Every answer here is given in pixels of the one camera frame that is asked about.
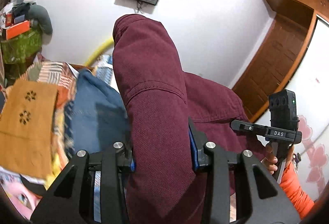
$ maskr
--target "blue cloth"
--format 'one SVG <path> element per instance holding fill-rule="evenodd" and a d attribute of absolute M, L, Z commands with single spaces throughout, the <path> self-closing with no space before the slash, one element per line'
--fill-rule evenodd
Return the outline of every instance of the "blue cloth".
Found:
<path fill-rule="evenodd" d="M 129 141 L 129 137 L 120 94 L 89 70 L 80 70 L 75 99 L 65 106 L 65 139 L 74 143 L 69 155 L 82 149 L 99 152 L 117 141 Z"/>

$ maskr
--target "metal screw cap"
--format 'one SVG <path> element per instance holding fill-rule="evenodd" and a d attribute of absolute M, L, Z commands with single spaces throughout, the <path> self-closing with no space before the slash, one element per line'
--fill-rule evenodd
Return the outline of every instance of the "metal screw cap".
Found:
<path fill-rule="evenodd" d="M 85 150 L 80 150 L 77 152 L 77 156 L 79 157 L 84 157 L 86 155 L 86 151 Z"/>
<path fill-rule="evenodd" d="M 246 157 L 250 157 L 252 156 L 252 152 L 250 150 L 244 150 L 243 151 L 243 154 L 246 156 Z"/>
<path fill-rule="evenodd" d="M 207 143 L 206 143 L 206 146 L 207 146 L 208 148 L 211 148 L 211 149 L 213 149 L 213 148 L 215 148 L 215 147 L 216 147 L 216 144 L 215 144 L 215 143 L 213 143 L 212 141 L 209 141 L 209 142 L 207 142 Z"/>
<path fill-rule="evenodd" d="M 121 149 L 123 147 L 123 143 L 118 141 L 118 142 L 113 144 L 113 147 L 116 148 L 116 149 Z"/>

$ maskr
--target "finger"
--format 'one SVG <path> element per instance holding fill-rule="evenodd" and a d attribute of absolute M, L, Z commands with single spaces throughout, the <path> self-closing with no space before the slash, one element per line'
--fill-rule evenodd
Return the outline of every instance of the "finger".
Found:
<path fill-rule="evenodd" d="M 272 153 L 267 153 L 265 158 L 272 164 L 276 164 L 278 162 L 278 159 L 276 156 Z"/>
<path fill-rule="evenodd" d="M 272 163 L 270 163 L 266 158 L 262 160 L 262 164 L 267 168 L 269 172 L 274 172 L 278 170 L 278 167 Z"/>
<path fill-rule="evenodd" d="M 295 150 L 295 146 L 292 145 L 292 147 L 289 148 L 289 151 L 288 151 L 288 155 L 287 155 L 287 162 L 286 162 L 286 165 L 285 165 L 285 168 L 289 165 L 289 163 L 291 162 L 292 160 L 292 155 L 293 155 L 293 151 Z"/>
<path fill-rule="evenodd" d="M 267 153 L 271 153 L 273 151 L 271 143 L 266 144 L 265 150 Z"/>

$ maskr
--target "person's arm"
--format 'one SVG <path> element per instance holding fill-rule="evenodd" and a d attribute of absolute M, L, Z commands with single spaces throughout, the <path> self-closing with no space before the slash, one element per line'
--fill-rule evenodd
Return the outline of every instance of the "person's arm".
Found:
<path fill-rule="evenodd" d="M 303 219 L 313 207 L 314 202 L 302 190 L 292 162 L 289 162 L 289 165 L 283 172 L 280 187 L 298 211 L 300 218 Z"/>
<path fill-rule="evenodd" d="M 289 200 L 292 202 L 299 216 L 303 219 L 314 205 L 312 199 L 305 193 L 298 181 L 293 164 L 291 162 L 294 146 L 289 149 L 285 170 L 282 175 L 280 186 L 286 193 Z M 275 165 L 277 158 L 272 154 L 271 144 L 266 145 L 266 156 L 262 160 L 263 165 L 269 170 L 271 174 L 278 168 Z"/>

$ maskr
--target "flower cutout pattern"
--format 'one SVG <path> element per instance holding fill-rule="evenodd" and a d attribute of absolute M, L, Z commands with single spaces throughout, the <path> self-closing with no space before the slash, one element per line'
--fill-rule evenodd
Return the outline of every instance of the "flower cutout pattern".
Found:
<path fill-rule="evenodd" d="M 24 110 L 22 113 L 19 114 L 19 123 L 26 125 L 30 121 L 30 112 Z"/>
<path fill-rule="evenodd" d="M 35 100 L 36 97 L 37 97 L 37 94 L 33 90 L 31 90 L 26 93 L 25 100 L 28 100 L 30 102 L 31 100 Z"/>

